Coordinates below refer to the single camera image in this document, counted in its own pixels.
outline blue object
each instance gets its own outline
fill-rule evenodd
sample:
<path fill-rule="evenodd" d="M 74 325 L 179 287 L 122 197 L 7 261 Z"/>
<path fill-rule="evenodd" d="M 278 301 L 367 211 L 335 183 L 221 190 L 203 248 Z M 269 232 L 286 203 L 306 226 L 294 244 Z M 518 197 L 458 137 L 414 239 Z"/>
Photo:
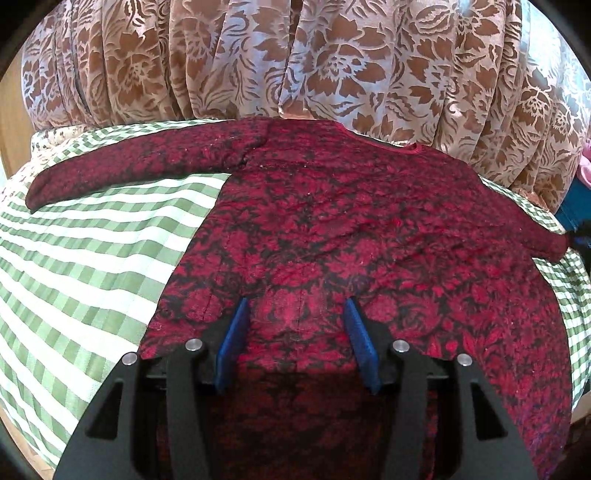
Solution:
<path fill-rule="evenodd" d="M 219 393 L 228 386 L 232 379 L 236 360 L 246 343 L 246 334 L 248 333 L 250 319 L 248 300 L 242 299 L 230 323 L 228 334 L 217 352 L 215 387 Z"/>
<path fill-rule="evenodd" d="M 351 345 L 353 345 L 353 353 L 359 366 L 363 384 L 375 395 L 382 388 L 382 381 L 379 378 L 378 371 L 378 353 L 369 338 L 368 331 L 352 299 L 347 300 L 345 303 L 343 320 L 345 330 L 347 330 Z"/>
<path fill-rule="evenodd" d="M 591 190 L 574 178 L 556 218 L 566 230 L 576 230 L 583 220 L 591 219 Z"/>

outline pink cloth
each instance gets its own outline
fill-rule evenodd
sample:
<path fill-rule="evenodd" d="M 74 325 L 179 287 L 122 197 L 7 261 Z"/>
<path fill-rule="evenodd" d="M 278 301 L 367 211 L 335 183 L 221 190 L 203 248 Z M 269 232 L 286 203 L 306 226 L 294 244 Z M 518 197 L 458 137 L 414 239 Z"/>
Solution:
<path fill-rule="evenodd" d="M 591 142 L 587 142 L 583 147 L 583 155 L 579 161 L 579 168 L 577 169 L 577 177 L 583 184 L 591 189 Z"/>

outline metal screw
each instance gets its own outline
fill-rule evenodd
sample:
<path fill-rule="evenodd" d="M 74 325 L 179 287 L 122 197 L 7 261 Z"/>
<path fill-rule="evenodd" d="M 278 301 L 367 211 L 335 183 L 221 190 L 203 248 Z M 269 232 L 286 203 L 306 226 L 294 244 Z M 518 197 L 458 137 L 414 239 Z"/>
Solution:
<path fill-rule="evenodd" d="M 121 361 L 124 365 L 133 365 L 138 361 L 138 354 L 133 352 L 126 353 Z"/>
<path fill-rule="evenodd" d="M 202 347 L 203 342 L 198 338 L 191 338 L 190 340 L 187 340 L 187 343 L 185 343 L 185 348 L 189 350 L 189 352 L 196 352 L 197 350 L 201 350 Z"/>
<path fill-rule="evenodd" d="M 469 367 L 472 365 L 472 357 L 467 353 L 460 353 L 460 355 L 457 356 L 457 362 L 463 367 Z"/>
<path fill-rule="evenodd" d="M 392 344 L 392 348 L 394 348 L 394 350 L 396 350 L 398 353 L 406 353 L 410 350 L 410 345 L 404 340 L 396 340 Z"/>

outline bed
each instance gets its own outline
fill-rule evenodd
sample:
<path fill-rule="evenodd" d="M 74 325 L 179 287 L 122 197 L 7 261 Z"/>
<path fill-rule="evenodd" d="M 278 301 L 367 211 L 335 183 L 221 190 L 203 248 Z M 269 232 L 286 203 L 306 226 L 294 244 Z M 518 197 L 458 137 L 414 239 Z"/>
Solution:
<path fill-rule="evenodd" d="M 33 158 L 0 194 L 0 406 L 30 448 L 55 467 L 77 421 L 120 357 L 136 351 L 189 241 L 227 174 L 110 188 L 30 214 L 34 177 L 127 138 L 215 120 L 35 134 Z M 551 231 L 552 214 L 488 180 Z M 591 283 L 577 253 L 535 259 L 569 337 L 573 408 L 591 374 Z"/>

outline wooden furniture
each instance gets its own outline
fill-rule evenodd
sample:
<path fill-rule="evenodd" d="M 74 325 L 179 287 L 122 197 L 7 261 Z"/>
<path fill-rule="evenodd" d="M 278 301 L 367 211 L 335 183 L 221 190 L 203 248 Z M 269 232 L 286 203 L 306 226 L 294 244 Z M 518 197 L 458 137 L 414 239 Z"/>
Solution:
<path fill-rule="evenodd" d="M 25 440 L 25 437 L 14 427 L 6 412 L 0 407 L 0 421 L 4 424 L 8 433 L 17 444 L 17 447 L 33 466 L 35 471 L 43 480 L 52 480 L 54 470 L 52 467 L 47 465 L 45 461 L 35 452 Z"/>
<path fill-rule="evenodd" d="M 577 407 L 573 410 L 573 418 L 570 422 L 576 423 L 588 416 L 591 416 L 591 392 L 581 397 L 579 403 L 577 403 Z"/>
<path fill-rule="evenodd" d="M 7 178 L 31 159 L 34 130 L 22 99 L 21 57 L 22 51 L 0 80 L 0 156 Z"/>

